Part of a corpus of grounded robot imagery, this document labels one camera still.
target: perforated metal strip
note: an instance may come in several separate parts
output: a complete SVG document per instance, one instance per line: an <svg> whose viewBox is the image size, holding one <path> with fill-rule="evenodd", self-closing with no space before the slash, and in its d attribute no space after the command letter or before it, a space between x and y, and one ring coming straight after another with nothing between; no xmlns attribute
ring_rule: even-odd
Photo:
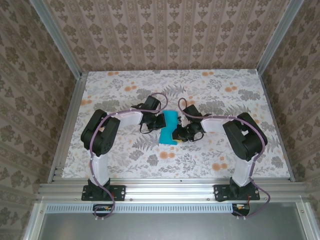
<svg viewBox="0 0 320 240"><path fill-rule="evenodd" d="M47 205L46 214L61 213L92 213L92 203L50 203ZM232 213L231 203L206 203L206 204L134 204L119 203L115 206L114 213L141 213L141 214L180 214L180 213Z"/></svg>

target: leaf pattern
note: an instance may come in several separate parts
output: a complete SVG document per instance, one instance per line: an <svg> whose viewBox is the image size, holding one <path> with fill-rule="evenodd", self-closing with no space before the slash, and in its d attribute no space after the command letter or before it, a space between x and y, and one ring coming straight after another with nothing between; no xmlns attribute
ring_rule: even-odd
<svg viewBox="0 0 320 240"><path fill-rule="evenodd" d="M194 104L202 114L234 116L243 112L250 113L269 140L264 155L256 164L258 170L255 176L289 176L273 119L262 95L263 88L257 71L229 69L90 72L63 177L87 178L90 175L89 157L80 141L80 135L94 110L125 110L144 103L146 98L155 92L166 93L169 98L167 109L178 111L179 115L181 113L177 102L181 97L186 98L188 105ZM162 96L155 97L164 103ZM10 138L10 131L3 133ZM138 125L119 129L108 153L107 170L110 176L229 178L234 172L237 156L225 134L206 133L200 141L178 145L159 144L159 137L160 130L141 134Z"/></svg>

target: floral wallpaper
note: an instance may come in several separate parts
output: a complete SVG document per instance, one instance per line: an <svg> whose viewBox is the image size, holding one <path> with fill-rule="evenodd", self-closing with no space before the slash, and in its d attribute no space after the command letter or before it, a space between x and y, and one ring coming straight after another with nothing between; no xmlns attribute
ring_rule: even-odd
<svg viewBox="0 0 320 240"><path fill-rule="evenodd" d="M268 145L253 172L255 178L289 178L288 167L256 69L97 71L88 74L75 123L63 178L90 175L89 154L81 133L97 109L112 113L144 103L162 92L168 110L181 112L185 97L203 114L239 115L248 112L264 131ZM108 153L111 178L229 178L237 156L225 133L206 133L196 142L159 144L160 130L141 134L138 125L117 132Z"/></svg>
<svg viewBox="0 0 320 240"><path fill-rule="evenodd" d="M28 0L0 1L0 239L20 239L47 181L74 77Z"/></svg>
<svg viewBox="0 0 320 240"><path fill-rule="evenodd" d="M320 1L304 1L262 78L295 177L320 219Z"/></svg>
<svg viewBox="0 0 320 240"><path fill-rule="evenodd" d="M255 69L290 0L45 0L85 71Z"/></svg>

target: wall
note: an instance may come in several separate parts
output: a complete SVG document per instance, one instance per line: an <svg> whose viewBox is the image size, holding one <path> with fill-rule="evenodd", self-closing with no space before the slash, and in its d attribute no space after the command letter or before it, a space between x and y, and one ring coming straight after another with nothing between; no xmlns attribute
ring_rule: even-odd
<svg viewBox="0 0 320 240"><path fill-rule="evenodd" d="M256 68L289 0L45 0L83 71Z"/></svg>
<svg viewBox="0 0 320 240"><path fill-rule="evenodd" d="M320 1L305 0L262 75L298 181L320 216Z"/></svg>
<svg viewBox="0 0 320 240"><path fill-rule="evenodd" d="M28 224L74 84L28 0L0 1L0 239L19 239Z"/></svg>

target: floral tablecloth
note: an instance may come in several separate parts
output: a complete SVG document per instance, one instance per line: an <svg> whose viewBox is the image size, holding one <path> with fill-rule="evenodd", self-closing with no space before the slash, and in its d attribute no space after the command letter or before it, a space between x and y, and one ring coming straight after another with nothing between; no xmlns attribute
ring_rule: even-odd
<svg viewBox="0 0 320 240"><path fill-rule="evenodd" d="M99 71L88 74L62 177L88 178L89 156L80 135L97 109L107 113L143 103L154 92L165 93L168 110L185 97L202 114L248 112L268 138L254 177L288 178L273 119L255 69ZM141 134L138 125L120 129L109 154L112 178L229 178L236 155L225 134L206 133L202 140L159 144L160 130Z"/></svg>

